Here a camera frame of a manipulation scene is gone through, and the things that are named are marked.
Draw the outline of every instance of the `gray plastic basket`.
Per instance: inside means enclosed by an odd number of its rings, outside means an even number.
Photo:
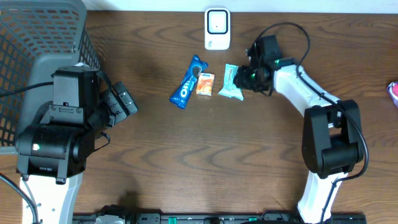
[[[0,92],[51,82],[61,66],[84,62],[100,68],[85,30],[86,15],[80,0],[1,0]],[[52,101],[52,86],[0,98],[1,145],[13,146],[47,101]]]

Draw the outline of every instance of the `wooden tabletop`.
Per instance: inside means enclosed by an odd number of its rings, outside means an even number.
[[[230,48],[209,51],[203,13],[88,13],[86,28],[104,70],[113,82],[124,82],[139,111],[110,129],[111,144],[88,158],[75,212],[112,203],[165,213],[293,209],[308,174],[300,113],[277,93],[243,91],[244,101],[218,94],[226,63],[248,64],[244,50],[263,28],[292,21],[311,37],[305,70],[331,94],[358,103],[370,150],[368,171],[343,183],[332,210],[363,212],[368,223],[395,223],[398,108],[386,86],[398,80],[398,17],[232,13],[231,20]],[[285,56],[302,56],[306,42],[298,30],[271,33],[278,34]],[[169,97],[194,54],[216,74],[213,96],[193,94],[181,110]],[[18,181],[16,158],[0,157],[0,172]],[[21,198],[1,183],[0,223],[19,223],[21,215]]]

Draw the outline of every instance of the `white device with square screen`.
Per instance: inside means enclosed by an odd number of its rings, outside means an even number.
[[[226,50],[231,42],[231,16],[227,9],[211,8],[205,12],[205,48]]]

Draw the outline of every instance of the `oreo package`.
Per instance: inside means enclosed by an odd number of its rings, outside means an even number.
[[[170,97],[170,102],[178,106],[180,109],[185,109],[193,87],[198,80],[199,73],[204,71],[207,66],[208,64],[206,62],[202,62],[197,55],[194,55],[180,87],[172,97]]]

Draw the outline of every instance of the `basket perforated side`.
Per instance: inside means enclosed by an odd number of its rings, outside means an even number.
[[[45,54],[79,54],[79,62],[99,68],[85,16],[80,0],[0,1],[0,92],[26,87],[35,60]],[[2,146],[14,144],[24,95],[0,98]]]

